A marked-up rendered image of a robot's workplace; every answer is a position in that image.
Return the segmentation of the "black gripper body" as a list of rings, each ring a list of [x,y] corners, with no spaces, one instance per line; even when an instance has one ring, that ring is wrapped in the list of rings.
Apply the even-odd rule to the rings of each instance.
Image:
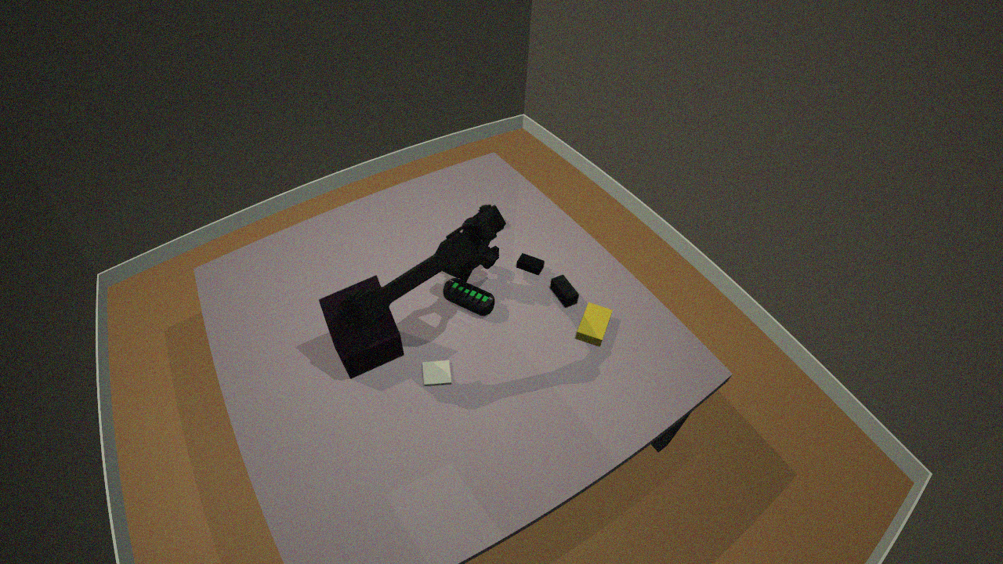
[[[477,248],[476,245],[480,246],[481,240],[479,240],[479,242],[472,242],[472,243],[473,243],[474,247]],[[467,272],[467,270],[469,270],[470,268],[472,268],[472,265],[469,265],[469,266],[466,266],[466,267],[462,266],[458,270],[442,270],[442,271],[444,271],[445,273],[447,273],[447,274],[449,274],[451,276],[454,276],[456,278],[461,278],[461,277],[463,277],[465,275],[465,273]]]

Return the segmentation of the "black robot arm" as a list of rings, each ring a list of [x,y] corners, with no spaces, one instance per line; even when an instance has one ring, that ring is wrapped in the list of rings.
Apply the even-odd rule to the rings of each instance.
[[[442,240],[436,254],[422,263],[406,271],[384,287],[370,287],[366,291],[354,291],[347,294],[339,303],[338,309],[347,326],[352,326],[357,334],[378,324],[381,316],[386,316],[391,302],[404,296],[425,280],[437,275],[442,270],[458,270],[472,265],[477,261],[486,269],[494,266],[499,259],[499,248],[490,245],[490,240],[497,238],[497,232],[504,229],[506,222],[497,206],[484,204],[479,207],[479,213],[465,220],[461,228]],[[462,233],[461,233],[462,230]],[[474,247],[472,242],[479,242]],[[352,328],[349,327],[349,328]]]

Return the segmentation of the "yellow rectangular block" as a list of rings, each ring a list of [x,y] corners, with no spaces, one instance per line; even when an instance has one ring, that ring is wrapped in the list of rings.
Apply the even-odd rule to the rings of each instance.
[[[611,319],[612,311],[612,309],[589,302],[574,339],[579,339],[582,342],[594,344],[599,347]]]

